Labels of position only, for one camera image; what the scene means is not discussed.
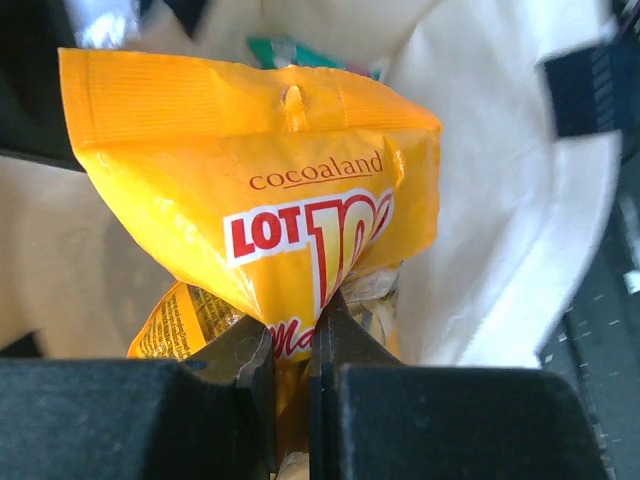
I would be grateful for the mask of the yellow snack package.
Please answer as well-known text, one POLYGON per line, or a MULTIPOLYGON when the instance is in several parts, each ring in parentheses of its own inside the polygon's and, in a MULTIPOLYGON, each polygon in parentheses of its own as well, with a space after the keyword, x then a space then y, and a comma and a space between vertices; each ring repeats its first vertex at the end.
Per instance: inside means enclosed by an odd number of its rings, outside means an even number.
POLYGON ((263 323, 298 385, 339 288, 428 248, 439 120, 344 70, 63 49, 73 152, 134 240, 185 285, 263 323))

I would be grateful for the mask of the beige canvas tote bag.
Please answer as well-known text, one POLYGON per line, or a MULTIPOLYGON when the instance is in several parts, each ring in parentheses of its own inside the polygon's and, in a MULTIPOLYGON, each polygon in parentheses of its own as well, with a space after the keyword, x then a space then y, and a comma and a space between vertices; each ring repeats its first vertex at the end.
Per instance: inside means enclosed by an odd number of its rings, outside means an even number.
MULTIPOLYGON (((441 120, 438 236, 399 274, 398 340, 415 364, 537 365, 602 238, 621 139, 559 139, 542 61, 595 44, 604 1, 53 1, 71 36, 248 61, 252 34, 285 34, 385 82, 441 120)), ((171 276, 88 178, 1 155, 1 341, 38 332, 56 357, 121 357, 171 276)))

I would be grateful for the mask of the teal snack package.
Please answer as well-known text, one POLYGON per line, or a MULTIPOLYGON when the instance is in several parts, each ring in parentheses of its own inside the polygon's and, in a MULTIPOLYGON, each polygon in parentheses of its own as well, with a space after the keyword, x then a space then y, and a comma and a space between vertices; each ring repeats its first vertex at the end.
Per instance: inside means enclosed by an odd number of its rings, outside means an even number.
POLYGON ((309 46, 286 36, 252 36, 247 46, 261 69, 280 69, 288 66, 334 68, 349 71, 380 81, 384 69, 378 66, 361 66, 321 54, 309 46))

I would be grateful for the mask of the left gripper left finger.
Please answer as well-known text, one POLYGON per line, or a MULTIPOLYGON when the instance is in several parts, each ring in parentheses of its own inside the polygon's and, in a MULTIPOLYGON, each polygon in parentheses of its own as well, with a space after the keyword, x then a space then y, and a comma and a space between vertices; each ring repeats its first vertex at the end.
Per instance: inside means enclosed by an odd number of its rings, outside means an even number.
POLYGON ((1 351, 5 479, 267 479, 274 359, 243 318, 186 360, 52 360, 33 334, 1 351))

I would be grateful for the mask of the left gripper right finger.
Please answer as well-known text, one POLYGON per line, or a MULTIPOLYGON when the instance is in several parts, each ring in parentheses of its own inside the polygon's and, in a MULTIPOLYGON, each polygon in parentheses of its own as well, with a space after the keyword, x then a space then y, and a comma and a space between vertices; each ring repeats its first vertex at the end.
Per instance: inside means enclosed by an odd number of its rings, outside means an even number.
POLYGON ((536 369, 402 363, 335 294, 310 361, 314 479, 603 479, 570 385, 536 369))

